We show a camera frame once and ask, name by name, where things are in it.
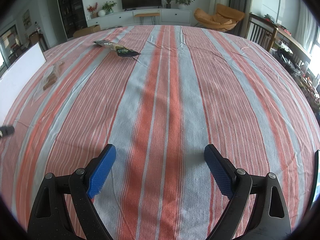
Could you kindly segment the small wooden stool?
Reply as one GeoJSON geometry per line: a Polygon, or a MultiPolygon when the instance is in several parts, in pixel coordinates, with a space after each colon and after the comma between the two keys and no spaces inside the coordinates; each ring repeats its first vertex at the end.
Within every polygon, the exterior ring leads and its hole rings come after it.
{"type": "Polygon", "coordinates": [[[144,24],[145,18],[150,18],[152,25],[157,24],[157,18],[160,16],[159,12],[152,12],[152,13],[143,13],[143,14],[135,14],[134,18],[139,18],[140,25],[144,24]]]}

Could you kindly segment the orange lounge chair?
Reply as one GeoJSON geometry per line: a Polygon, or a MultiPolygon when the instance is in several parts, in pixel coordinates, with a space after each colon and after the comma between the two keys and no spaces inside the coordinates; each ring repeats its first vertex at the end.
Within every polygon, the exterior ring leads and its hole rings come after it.
{"type": "Polygon", "coordinates": [[[200,25],[206,27],[207,29],[227,32],[232,30],[240,21],[245,18],[245,13],[223,4],[217,4],[215,14],[210,15],[204,10],[197,8],[194,11],[194,18],[199,22],[200,25]]]}

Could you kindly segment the striped pink grey tablecloth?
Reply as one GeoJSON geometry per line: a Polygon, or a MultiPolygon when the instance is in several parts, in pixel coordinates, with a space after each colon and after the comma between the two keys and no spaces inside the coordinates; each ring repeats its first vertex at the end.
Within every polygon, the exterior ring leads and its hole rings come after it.
{"type": "Polygon", "coordinates": [[[204,161],[213,144],[236,167],[273,172],[291,226],[310,196],[319,125],[304,94],[263,48],[212,30],[123,27],[44,53],[1,141],[1,197],[20,222],[45,174],[68,175],[106,144],[117,156],[94,205],[114,239],[205,239],[228,200],[204,161]],[[93,41],[140,53],[119,57],[93,41]],[[65,64],[33,101],[46,70],[65,64]]]}

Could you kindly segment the white tv cabinet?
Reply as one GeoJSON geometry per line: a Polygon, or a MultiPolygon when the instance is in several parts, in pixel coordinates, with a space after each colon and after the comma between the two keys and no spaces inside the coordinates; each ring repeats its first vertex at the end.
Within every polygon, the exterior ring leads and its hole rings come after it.
{"type": "Polygon", "coordinates": [[[186,25],[191,26],[191,11],[182,9],[141,9],[114,12],[87,21],[87,26],[101,29],[132,25],[186,25]]]}

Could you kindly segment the clear bag brown cookies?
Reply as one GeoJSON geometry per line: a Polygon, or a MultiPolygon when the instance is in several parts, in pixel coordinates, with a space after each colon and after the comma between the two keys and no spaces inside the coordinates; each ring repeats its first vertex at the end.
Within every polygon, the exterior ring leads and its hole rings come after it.
{"type": "Polygon", "coordinates": [[[61,76],[64,64],[63,60],[59,60],[46,70],[33,95],[33,101],[37,101],[46,90],[56,84],[61,76]]]}

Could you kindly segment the leafy plant white pot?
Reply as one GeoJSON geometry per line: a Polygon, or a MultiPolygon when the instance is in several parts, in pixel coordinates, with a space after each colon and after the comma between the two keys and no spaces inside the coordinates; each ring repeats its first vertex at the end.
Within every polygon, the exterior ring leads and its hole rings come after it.
{"type": "Polygon", "coordinates": [[[191,5],[195,0],[173,0],[178,6],[178,9],[186,9],[187,6],[191,5]]]}

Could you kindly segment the white cardboard storage box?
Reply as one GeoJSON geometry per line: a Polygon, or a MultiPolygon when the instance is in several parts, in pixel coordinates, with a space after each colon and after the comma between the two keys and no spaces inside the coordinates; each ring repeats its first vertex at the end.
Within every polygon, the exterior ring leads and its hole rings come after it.
{"type": "Polygon", "coordinates": [[[37,43],[20,56],[2,75],[0,82],[1,126],[22,89],[45,62],[44,54],[37,43]]]}

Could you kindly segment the black smartphone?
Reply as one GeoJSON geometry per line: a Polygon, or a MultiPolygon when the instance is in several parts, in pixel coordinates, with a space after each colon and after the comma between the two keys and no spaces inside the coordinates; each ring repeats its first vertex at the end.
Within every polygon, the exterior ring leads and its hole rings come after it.
{"type": "Polygon", "coordinates": [[[315,152],[315,163],[313,169],[312,187],[310,193],[310,206],[313,206],[314,202],[319,197],[319,150],[315,152]]]}

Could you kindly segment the cluttered wooden side table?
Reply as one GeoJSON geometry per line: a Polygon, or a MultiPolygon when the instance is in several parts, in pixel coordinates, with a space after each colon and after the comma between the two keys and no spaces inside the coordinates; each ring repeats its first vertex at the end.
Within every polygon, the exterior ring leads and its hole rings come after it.
{"type": "Polygon", "coordinates": [[[290,36],[290,32],[283,26],[274,22],[274,19],[266,14],[264,20],[272,31],[265,35],[262,46],[287,70],[298,87],[306,97],[311,107],[319,110],[319,92],[311,84],[308,74],[309,61],[302,46],[290,36]]]}

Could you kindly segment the green potted plant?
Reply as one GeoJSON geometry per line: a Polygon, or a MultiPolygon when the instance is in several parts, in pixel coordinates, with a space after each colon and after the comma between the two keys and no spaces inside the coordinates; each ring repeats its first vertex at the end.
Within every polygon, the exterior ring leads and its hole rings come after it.
{"type": "Polygon", "coordinates": [[[102,6],[102,9],[106,12],[106,14],[113,13],[113,8],[117,5],[114,1],[105,2],[102,6]]]}

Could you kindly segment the brown cardboard box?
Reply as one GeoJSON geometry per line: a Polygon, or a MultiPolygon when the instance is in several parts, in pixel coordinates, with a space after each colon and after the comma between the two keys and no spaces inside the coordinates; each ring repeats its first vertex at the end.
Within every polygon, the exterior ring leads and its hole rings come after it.
{"type": "Polygon", "coordinates": [[[92,25],[90,27],[77,30],[73,34],[73,37],[74,38],[79,38],[79,37],[83,37],[83,36],[90,35],[90,34],[93,34],[93,33],[97,33],[99,31],[101,31],[100,25],[92,25]]]}

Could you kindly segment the black tall cabinet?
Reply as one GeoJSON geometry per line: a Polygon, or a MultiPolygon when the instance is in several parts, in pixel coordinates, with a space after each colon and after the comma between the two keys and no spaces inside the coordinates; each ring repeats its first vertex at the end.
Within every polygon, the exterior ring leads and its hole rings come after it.
{"type": "Polygon", "coordinates": [[[66,37],[71,39],[76,31],[87,27],[82,0],[57,0],[57,2],[66,37]]]}

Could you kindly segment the red flower vase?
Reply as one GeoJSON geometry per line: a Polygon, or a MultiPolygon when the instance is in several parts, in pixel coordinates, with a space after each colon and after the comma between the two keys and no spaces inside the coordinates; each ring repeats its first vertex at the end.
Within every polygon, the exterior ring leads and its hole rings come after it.
{"type": "Polygon", "coordinates": [[[93,5],[89,5],[87,7],[87,11],[90,13],[91,18],[96,18],[97,17],[97,8],[98,8],[98,3],[95,2],[93,5]]]}

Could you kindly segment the dark wooden chair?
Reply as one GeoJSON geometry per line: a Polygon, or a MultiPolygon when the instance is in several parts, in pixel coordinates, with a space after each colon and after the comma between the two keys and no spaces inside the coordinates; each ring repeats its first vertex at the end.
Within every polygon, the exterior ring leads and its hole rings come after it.
{"type": "Polygon", "coordinates": [[[278,33],[278,27],[272,22],[252,13],[249,13],[248,25],[245,38],[250,40],[266,51],[270,51],[274,39],[278,33]]]}

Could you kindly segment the small potted plant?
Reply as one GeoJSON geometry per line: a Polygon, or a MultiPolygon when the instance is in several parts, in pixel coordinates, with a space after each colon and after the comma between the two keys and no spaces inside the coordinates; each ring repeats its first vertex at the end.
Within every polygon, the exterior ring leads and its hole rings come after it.
{"type": "Polygon", "coordinates": [[[172,0],[165,0],[165,7],[166,7],[167,9],[170,9],[170,8],[171,8],[171,2],[172,2],[172,0]]]}

